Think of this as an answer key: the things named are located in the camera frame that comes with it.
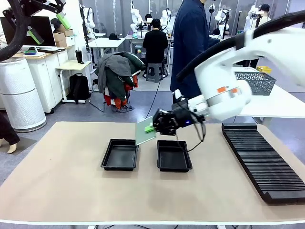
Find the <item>man in dark coat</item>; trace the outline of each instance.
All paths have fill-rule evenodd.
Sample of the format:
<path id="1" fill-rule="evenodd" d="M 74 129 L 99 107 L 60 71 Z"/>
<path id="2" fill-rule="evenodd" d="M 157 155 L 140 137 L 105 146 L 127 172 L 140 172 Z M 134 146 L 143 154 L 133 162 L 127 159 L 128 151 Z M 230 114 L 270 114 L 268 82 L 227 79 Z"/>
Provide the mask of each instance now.
<path id="1" fill-rule="evenodd" d="M 205 2 L 184 0 L 175 21 L 171 91 L 179 89 L 188 99 L 201 95 L 194 72 L 182 83 L 177 82 L 176 76 L 192 59 L 209 48 Z"/>

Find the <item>black backpack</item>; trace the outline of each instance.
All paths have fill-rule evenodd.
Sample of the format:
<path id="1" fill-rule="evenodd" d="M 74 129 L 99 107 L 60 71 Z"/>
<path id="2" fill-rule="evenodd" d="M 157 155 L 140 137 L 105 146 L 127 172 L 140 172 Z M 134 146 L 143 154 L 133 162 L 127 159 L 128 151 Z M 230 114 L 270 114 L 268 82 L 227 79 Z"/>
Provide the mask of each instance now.
<path id="1" fill-rule="evenodd" d="M 90 97 L 88 79 L 82 73 L 74 74 L 70 76 L 70 93 L 67 96 L 69 99 L 73 99 L 76 104 L 79 100 L 86 100 Z"/>

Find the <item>person in black jacket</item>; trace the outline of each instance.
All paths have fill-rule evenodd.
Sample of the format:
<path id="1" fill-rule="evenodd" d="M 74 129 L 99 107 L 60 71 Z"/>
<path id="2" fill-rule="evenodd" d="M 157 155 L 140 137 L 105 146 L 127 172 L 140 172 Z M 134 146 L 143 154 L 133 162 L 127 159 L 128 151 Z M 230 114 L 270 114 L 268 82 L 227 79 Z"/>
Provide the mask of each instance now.
<path id="1" fill-rule="evenodd" d="M 167 48 L 166 33 L 160 31 L 161 22 L 153 19 L 153 30 L 145 35 L 143 48 L 146 49 L 146 71 L 148 63 L 162 63 L 164 70 L 164 50 Z"/>

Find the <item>computer monitor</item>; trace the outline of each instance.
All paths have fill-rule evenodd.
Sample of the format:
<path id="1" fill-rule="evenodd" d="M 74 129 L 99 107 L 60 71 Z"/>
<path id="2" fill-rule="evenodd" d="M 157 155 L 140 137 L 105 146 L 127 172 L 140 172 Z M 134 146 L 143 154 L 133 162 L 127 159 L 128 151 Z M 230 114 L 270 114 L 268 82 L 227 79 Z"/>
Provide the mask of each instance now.
<path id="1" fill-rule="evenodd" d="M 6 42 L 9 44 L 14 38 L 15 29 L 11 26 L 11 24 L 8 22 L 8 20 L 5 17 L 1 17 L 0 20 Z M 39 46 L 39 47 L 41 46 L 56 47 L 49 17 L 38 17 L 38 16 L 31 17 L 30 25 L 44 39 L 44 42 L 41 44 L 37 44 L 32 37 L 27 36 L 26 39 L 23 41 L 22 45 Z"/>

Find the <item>gray stool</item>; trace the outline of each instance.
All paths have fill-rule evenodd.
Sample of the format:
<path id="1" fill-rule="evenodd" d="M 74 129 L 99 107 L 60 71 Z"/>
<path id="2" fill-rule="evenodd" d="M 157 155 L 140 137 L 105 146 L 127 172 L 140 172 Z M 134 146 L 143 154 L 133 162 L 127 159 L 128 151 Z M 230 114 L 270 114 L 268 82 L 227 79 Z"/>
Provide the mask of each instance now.
<path id="1" fill-rule="evenodd" d="M 163 80 L 162 63 L 148 63 L 146 81 L 154 81 L 157 83 L 160 80 Z"/>

